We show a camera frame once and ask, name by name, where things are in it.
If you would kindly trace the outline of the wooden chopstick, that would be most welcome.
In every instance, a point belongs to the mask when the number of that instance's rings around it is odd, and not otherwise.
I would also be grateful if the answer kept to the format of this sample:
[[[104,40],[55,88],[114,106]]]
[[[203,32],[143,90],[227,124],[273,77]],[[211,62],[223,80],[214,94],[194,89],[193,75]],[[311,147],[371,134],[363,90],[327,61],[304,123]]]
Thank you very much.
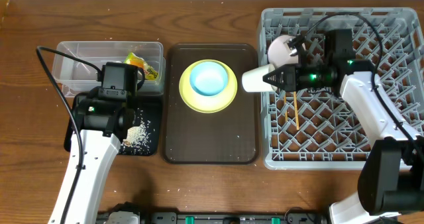
[[[283,106],[283,108],[284,108],[284,121],[285,121],[285,123],[287,123],[287,121],[288,121],[288,112],[287,112],[287,93],[285,92],[284,93],[284,106]]]
[[[296,130],[299,130],[299,113],[298,113],[298,105],[297,105],[297,92],[293,92],[293,106],[294,106],[294,112],[295,112],[295,124],[296,124]]]

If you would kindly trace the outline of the pink white small bowl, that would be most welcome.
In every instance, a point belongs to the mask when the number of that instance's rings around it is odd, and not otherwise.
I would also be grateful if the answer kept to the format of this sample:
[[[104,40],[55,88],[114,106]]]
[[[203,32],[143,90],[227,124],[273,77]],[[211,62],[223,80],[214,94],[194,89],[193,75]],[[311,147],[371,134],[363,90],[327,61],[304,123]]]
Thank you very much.
[[[299,64],[299,56],[294,56],[293,50],[288,46],[288,41],[292,38],[294,36],[281,35],[269,45],[268,62],[275,68],[288,64]]]

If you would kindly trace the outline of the white cup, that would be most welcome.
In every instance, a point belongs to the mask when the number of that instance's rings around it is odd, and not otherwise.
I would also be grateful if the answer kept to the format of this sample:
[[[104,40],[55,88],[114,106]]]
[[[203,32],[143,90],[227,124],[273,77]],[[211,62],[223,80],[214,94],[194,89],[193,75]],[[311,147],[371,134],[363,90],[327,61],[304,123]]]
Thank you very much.
[[[244,90],[251,93],[276,91],[276,86],[263,81],[263,76],[274,70],[274,65],[268,64],[245,72],[242,75],[242,86]]]

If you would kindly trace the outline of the green orange snack wrapper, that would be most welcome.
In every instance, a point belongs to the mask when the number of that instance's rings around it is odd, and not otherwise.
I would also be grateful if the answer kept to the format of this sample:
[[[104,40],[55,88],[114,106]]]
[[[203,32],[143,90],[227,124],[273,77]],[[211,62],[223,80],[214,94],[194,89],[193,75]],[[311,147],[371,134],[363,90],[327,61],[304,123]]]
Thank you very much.
[[[158,77],[158,72],[150,66],[143,58],[138,57],[135,53],[130,52],[125,58],[124,63],[137,66],[143,69],[146,80],[155,80]]]

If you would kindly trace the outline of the light blue bowl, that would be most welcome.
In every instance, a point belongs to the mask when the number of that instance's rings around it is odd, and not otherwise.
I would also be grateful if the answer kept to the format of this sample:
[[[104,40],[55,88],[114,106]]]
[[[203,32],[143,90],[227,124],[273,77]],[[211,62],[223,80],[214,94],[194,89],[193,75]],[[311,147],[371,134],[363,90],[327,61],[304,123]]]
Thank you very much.
[[[200,95],[214,96],[228,84],[226,69],[218,62],[205,61],[195,65],[189,75],[191,88]]]

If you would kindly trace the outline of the yellow plate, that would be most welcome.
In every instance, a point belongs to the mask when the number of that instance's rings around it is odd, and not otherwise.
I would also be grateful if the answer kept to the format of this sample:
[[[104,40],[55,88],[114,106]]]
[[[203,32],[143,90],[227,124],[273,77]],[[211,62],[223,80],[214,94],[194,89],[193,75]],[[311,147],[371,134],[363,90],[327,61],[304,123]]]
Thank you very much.
[[[228,74],[229,79],[226,88],[221,93],[214,96],[204,96],[198,94],[191,88],[189,82],[189,75],[193,67],[198,65],[200,62],[205,61],[218,62],[224,67],[224,69],[226,69]],[[184,103],[191,109],[200,113],[216,113],[228,107],[236,97],[237,89],[238,83],[235,73],[225,63],[212,59],[199,60],[192,63],[184,70],[179,81],[179,92]]]

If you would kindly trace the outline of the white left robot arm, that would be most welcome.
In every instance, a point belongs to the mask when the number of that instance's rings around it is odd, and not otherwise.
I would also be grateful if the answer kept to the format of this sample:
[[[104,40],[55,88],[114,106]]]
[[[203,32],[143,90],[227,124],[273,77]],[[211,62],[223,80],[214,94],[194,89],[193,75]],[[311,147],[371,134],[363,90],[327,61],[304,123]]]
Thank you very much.
[[[70,158],[50,223],[95,223],[107,175],[133,124],[134,110],[112,98],[118,94],[95,87],[74,104]]]

